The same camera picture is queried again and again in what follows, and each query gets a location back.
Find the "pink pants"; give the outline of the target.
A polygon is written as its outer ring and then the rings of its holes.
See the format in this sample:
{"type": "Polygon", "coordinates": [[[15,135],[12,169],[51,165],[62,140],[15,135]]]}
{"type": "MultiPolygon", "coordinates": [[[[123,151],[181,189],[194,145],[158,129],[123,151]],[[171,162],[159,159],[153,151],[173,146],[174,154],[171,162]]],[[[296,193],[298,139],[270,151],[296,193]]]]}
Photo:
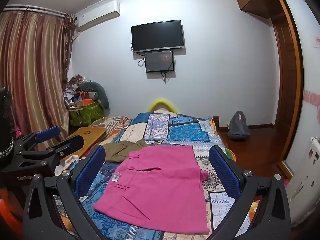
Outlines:
{"type": "Polygon", "coordinates": [[[129,153],[93,209],[146,229],[208,234],[207,179],[191,146],[148,146],[129,153]]]}

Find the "green storage box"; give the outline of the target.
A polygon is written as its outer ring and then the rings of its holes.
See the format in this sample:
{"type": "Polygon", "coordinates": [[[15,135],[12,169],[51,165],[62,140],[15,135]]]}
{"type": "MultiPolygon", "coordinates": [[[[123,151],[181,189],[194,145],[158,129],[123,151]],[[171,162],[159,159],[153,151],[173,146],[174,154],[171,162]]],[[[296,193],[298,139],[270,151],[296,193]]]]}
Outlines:
{"type": "Polygon", "coordinates": [[[103,108],[98,102],[70,109],[68,113],[71,126],[89,126],[94,121],[104,117],[103,108]]]}

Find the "yellow curved headboard cushion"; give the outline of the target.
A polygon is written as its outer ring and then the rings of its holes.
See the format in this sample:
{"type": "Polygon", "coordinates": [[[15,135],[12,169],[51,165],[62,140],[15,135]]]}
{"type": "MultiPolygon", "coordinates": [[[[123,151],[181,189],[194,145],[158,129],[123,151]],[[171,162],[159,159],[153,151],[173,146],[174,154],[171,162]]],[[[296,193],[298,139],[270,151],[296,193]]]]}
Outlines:
{"type": "Polygon", "coordinates": [[[178,113],[177,109],[168,100],[165,100],[164,98],[156,99],[148,107],[148,112],[156,111],[156,110],[160,109],[161,106],[163,106],[166,110],[168,110],[168,111],[170,111],[172,113],[178,113]]]}

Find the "wooden lap desk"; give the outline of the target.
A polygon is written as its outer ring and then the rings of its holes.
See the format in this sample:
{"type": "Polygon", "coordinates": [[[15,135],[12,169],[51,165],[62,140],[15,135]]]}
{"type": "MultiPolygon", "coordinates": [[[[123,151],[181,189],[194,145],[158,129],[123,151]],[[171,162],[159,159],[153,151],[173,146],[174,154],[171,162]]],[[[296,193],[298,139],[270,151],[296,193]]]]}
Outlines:
{"type": "Polygon", "coordinates": [[[67,160],[71,155],[79,158],[85,156],[89,150],[106,136],[106,129],[101,127],[80,127],[68,138],[72,139],[72,150],[65,153],[62,160],[67,160]]]}

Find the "white appliance with stickers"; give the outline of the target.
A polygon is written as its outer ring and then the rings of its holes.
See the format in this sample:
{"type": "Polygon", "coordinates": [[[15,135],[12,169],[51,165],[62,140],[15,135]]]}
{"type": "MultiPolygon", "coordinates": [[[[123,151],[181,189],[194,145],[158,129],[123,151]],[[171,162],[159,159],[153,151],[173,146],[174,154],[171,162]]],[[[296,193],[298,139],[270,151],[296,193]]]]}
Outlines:
{"type": "Polygon", "coordinates": [[[307,219],[319,204],[319,138],[312,137],[305,155],[286,187],[291,225],[307,219]]]}

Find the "wall mounted black television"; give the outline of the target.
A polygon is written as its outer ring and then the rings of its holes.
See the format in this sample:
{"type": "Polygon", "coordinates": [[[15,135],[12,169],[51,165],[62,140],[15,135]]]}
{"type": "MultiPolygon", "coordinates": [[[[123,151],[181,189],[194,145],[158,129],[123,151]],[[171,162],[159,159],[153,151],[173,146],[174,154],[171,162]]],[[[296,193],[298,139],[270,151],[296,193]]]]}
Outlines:
{"type": "Polygon", "coordinates": [[[184,48],[181,20],[132,26],[131,38],[134,53],[184,48]]]}

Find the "grey plush toy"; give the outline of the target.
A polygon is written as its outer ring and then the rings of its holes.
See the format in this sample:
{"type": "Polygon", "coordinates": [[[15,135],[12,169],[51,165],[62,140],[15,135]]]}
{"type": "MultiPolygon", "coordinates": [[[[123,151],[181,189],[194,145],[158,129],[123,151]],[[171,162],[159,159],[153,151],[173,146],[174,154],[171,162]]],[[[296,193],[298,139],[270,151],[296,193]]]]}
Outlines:
{"type": "Polygon", "coordinates": [[[100,101],[104,109],[109,109],[110,104],[104,88],[97,82],[84,82],[79,86],[82,92],[96,92],[94,99],[100,101]]]}

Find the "blue patchwork bedspread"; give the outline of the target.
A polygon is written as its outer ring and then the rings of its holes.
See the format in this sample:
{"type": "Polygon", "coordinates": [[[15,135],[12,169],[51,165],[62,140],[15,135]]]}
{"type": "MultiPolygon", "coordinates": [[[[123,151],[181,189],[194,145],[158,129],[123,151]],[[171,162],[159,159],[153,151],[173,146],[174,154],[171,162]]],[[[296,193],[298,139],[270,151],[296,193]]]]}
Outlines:
{"type": "Polygon", "coordinates": [[[108,239],[208,239],[234,203],[209,162],[215,145],[213,118],[123,119],[101,142],[104,164],[80,202],[108,239]]]}

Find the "striped orange blanket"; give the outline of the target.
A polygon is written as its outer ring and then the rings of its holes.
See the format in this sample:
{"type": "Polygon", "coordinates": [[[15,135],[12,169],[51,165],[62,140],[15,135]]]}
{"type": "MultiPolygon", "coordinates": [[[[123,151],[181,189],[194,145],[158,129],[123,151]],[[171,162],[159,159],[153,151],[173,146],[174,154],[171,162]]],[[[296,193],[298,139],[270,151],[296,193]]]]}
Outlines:
{"type": "Polygon", "coordinates": [[[127,127],[130,123],[131,119],[126,116],[105,116],[94,121],[89,127],[103,128],[106,132],[106,138],[109,138],[117,134],[124,127],[127,127]]]}

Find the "brown wooden door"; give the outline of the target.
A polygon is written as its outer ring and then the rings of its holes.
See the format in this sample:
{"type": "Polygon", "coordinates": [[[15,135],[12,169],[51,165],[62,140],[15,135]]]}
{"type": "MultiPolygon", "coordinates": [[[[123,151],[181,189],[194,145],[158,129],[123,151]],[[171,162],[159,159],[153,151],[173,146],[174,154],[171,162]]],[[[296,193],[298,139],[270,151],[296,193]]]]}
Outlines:
{"type": "Polygon", "coordinates": [[[276,130],[285,144],[280,160],[285,160],[299,123],[303,97],[303,58],[295,21],[285,0],[278,0],[281,12],[272,16],[279,55],[279,101],[276,130]]]}

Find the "small dark wall monitor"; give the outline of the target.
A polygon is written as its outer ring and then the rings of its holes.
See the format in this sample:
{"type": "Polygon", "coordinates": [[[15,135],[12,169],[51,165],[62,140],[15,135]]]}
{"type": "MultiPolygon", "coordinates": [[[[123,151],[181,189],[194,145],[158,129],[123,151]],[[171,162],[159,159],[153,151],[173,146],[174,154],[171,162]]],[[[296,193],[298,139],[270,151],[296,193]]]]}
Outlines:
{"type": "Polygon", "coordinates": [[[145,54],[147,73],[174,71],[174,52],[172,50],[153,51],[145,54]]]}

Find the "grey backpack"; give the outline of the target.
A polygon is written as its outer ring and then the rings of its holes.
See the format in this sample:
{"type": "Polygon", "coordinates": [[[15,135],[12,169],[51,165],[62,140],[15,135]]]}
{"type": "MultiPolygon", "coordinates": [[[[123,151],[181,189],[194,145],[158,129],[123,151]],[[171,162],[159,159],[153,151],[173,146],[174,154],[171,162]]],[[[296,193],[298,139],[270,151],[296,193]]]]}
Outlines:
{"type": "Polygon", "coordinates": [[[228,138],[231,140],[246,140],[250,136],[250,130],[242,111],[237,111],[228,126],[228,138]]]}

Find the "white air conditioner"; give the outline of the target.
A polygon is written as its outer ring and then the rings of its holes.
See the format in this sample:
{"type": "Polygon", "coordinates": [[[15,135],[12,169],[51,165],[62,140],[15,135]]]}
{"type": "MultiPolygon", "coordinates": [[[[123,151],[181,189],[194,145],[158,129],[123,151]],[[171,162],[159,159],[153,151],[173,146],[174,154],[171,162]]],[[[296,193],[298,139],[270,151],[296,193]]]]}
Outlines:
{"type": "Polygon", "coordinates": [[[102,4],[98,7],[83,10],[77,14],[78,28],[86,31],[101,23],[112,20],[120,16],[120,5],[117,1],[102,4]]]}

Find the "crumpled white paper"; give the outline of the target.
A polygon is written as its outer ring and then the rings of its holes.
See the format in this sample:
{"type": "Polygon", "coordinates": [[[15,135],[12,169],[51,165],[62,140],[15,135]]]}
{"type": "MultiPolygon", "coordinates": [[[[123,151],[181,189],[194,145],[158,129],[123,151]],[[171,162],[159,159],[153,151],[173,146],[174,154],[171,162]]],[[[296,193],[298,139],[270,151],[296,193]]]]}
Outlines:
{"type": "Polygon", "coordinates": [[[72,155],[68,159],[61,161],[60,164],[55,168],[55,176],[59,176],[64,170],[72,168],[72,165],[77,164],[78,161],[78,155],[72,155]]]}

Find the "olive green pants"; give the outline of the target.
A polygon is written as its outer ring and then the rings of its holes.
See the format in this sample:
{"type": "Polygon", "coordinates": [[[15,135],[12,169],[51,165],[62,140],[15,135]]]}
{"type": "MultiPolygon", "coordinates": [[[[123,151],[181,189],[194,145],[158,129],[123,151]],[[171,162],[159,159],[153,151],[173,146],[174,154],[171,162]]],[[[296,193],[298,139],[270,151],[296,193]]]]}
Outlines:
{"type": "Polygon", "coordinates": [[[132,151],[138,151],[147,146],[144,139],[137,142],[120,141],[118,143],[100,144],[105,150],[105,161],[113,163],[121,163],[129,157],[132,151]]]}

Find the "striped red gold curtain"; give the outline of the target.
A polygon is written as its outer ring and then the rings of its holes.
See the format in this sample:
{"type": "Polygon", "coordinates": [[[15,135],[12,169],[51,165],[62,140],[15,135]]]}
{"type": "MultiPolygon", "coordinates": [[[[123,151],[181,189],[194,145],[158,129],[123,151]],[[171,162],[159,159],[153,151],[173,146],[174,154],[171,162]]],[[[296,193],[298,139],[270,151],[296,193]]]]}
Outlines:
{"type": "Polygon", "coordinates": [[[68,136],[63,92],[74,31],[73,15],[1,13],[1,86],[11,93],[14,124],[23,135],[54,126],[61,129],[60,135],[39,144],[39,150],[68,136]]]}

